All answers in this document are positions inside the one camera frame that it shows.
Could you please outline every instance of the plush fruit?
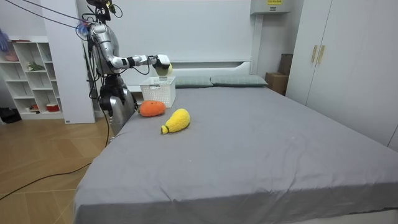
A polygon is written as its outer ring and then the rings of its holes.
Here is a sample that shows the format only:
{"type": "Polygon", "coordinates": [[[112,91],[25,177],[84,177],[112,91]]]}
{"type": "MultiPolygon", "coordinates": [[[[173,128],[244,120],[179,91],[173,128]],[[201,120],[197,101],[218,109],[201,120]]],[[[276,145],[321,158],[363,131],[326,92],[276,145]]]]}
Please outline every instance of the plush fruit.
{"type": "Polygon", "coordinates": [[[186,109],[176,110],[165,125],[161,127],[162,134],[174,133],[186,128],[190,122],[190,116],[186,109]]]}
{"type": "Polygon", "coordinates": [[[164,103],[155,100],[145,100],[139,107],[139,113],[145,117],[163,114],[166,110],[164,103]]]}

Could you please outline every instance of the humanoid robot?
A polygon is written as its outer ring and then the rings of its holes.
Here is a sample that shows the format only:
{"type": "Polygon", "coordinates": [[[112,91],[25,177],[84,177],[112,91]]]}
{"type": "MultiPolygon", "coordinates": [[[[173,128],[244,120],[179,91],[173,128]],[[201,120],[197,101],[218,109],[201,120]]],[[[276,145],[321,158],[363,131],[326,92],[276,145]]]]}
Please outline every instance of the humanoid robot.
{"type": "Polygon", "coordinates": [[[106,21],[110,21],[110,12],[116,14],[116,8],[112,0],[87,0],[87,3],[95,6],[92,13],[84,16],[95,16],[95,21],[87,25],[89,57],[95,59],[96,72],[104,78],[104,83],[99,90],[99,106],[109,114],[109,124],[114,135],[135,112],[136,101],[124,84],[120,69],[129,69],[141,65],[152,65],[158,75],[166,75],[171,72],[170,60],[166,55],[135,55],[132,57],[119,56],[119,44],[115,33],[106,21]]]}

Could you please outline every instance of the orange plush toy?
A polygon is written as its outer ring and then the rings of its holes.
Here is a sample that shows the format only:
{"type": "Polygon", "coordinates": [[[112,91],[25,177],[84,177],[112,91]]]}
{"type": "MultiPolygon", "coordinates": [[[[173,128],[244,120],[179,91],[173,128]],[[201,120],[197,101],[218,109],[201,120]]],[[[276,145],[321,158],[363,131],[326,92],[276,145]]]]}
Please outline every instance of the orange plush toy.
{"type": "Polygon", "coordinates": [[[164,103],[154,100],[145,100],[139,107],[139,113],[145,117],[157,116],[164,113],[164,103]]]}

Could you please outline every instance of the black bag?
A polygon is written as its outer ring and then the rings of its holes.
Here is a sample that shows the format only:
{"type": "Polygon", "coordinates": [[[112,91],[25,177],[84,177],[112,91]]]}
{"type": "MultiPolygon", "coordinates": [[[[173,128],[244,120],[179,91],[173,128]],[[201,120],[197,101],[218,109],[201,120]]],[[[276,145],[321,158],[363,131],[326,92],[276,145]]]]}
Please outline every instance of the black bag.
{"type": "Polygon", "coordinates": [[[17,109],[0,108],[0,118],[3,122],[11,124],[21,120],[17,109]]]}

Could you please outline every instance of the cubby shelf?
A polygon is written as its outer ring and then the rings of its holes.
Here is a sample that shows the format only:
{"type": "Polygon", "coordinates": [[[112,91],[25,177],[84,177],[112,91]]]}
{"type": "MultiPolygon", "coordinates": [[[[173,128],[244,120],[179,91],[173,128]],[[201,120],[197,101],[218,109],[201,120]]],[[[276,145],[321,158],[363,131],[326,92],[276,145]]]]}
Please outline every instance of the cubby shelf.
{"type": "Polygon", "coordinates": [[[6,82],[22,119],[62,119],[61,98],[57,78],[47,42],[9,42],[10,51],[18,58],[9,62],[0,55],[0,76],[6,82]],[[29,71],[28,63],[35,62],[45,70],[29,71]],[[57,112],[48,112],[47,105],[56,104],[57,112]],[[30,111],[37,105],[39,113],[30,111]]]}

